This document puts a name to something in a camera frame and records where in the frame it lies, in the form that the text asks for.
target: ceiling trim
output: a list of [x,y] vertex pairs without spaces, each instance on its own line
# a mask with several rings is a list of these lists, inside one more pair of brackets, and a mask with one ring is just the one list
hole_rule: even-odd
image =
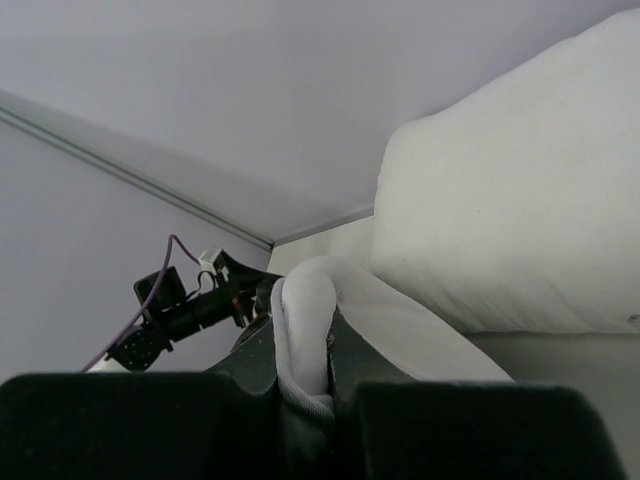
[[373,215],[373,207],[369,207],[360,212],[352,213],[351,215],[347,215],[345,217],[332,220],[331,222],[323,223],[322,225],[318,225],[313,228],[303,230],[293,235],[288,235],[286,237],[279,238],[275,241],[273,246],[280,247],[287,243],[295,242],[296,240],[300,240],[305,237],[310,237],[311,235],[315,235],[316,233],[325,232],[327,230],[331,230],[332,228],[346,225],[347,223],[355,222],[357,220],[362,220],[363,218],[366,218],[366,217],[371,217],[372,215]]
[[99,168],[103,172],[107,172],[108,174],[133,185],[134,187],[144,190],[154,197],[164,200],[165,202],[170,203],[171,205],[178,207],[179,209],[184,210],[207,223],[215,225],[228,233],[240,237],[256,247],[269,252],[273,249],[274,242],[272,240],[264,238],[240,225],[236,225],[231,220],[225,219],[207,206],[196,202],[192,198],[182,195],[181,193],[168,188],[166,185],[158,183],[138,172],[130,170],[120,162],[109,160],[95,152],[81,147],[38,125],[37,123],[27,120],[26,118],[3,108],[2,106],[0,106],[0,120],[3,120],[19,130],[42,140],[52,147],[72,155],[78,160],[82,160],[85,163]]

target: white ceiling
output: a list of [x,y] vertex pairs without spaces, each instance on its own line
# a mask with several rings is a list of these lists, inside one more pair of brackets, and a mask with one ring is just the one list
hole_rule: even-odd
[[386,142],[640,0],[0,0],[0,104],[271,239]]

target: white wall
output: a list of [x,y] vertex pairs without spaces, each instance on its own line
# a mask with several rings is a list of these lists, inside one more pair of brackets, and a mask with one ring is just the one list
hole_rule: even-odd
[[[81,368],[139,306],[133,283],[160,268],[167,236],[220,246],[264,268],[268,253],[0,122],[0,382]],[[174,249],[194,286],[197,267]],[[210,366],[231,320],[176,345],[160,369]]]
[[370,208],[400,125],[632,6],[0,0],[0,103],[278,239]]

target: purple cable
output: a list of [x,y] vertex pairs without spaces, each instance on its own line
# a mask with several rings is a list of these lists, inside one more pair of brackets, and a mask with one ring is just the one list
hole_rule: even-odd
[[127,324],[122,328],[122,330],[120,330],[118,334],[115,337],[113,337],[113,340],[111,340],[107,344],[107,346],[100,351],[100,353],[98,353],[95,357],[93,357],[89,361],[89,363],[87,363],[84,366],[84,368],[80,370],[80,373],[87,373],[91,367],[93,367],[96,363],[98,363],[100,359],[102,359],[102,357],[106,355],[109,349],[118,340],[120,340],[120,337],[122,337],[126,333],[126,331],[129,330],[129,328],[131,328],[134,323],[136,323],[136,321],[142,315],[142,312],[144,312],[147,309],[147,307],[151,303],[151,300],[153,300],[153,297],[155,296],[156,292],[160,288],[160,283],[162,283],[162,279],[167,274],[167,270],[169,269],[169,262],[171,261],[171,252],[173,251],[173,242],[176,242],[178,244],[178,246],[182,249],[185,255],[189,257],[191,261],[198,264],[200,263],[196,258],[196,256],[193,255],[189,250],[187,250],[187,247],[184,246],[182,241],[175,234],[172,233],[171,235],[169,235],[169,241],[167,243],[167,252],[165,253],[165,256],[164,256],[164,262],[162,262],[162,268],[158,273],[158,278],[156,278],[156,281],[154,282],[153,287],[151,287],[151,291],[149,292],[149,295],[147,295],[147,298],[145,298],[144,302],[142,302],[142,305],[140,305],[140,309],[136,312],[133,318],[127,322]]

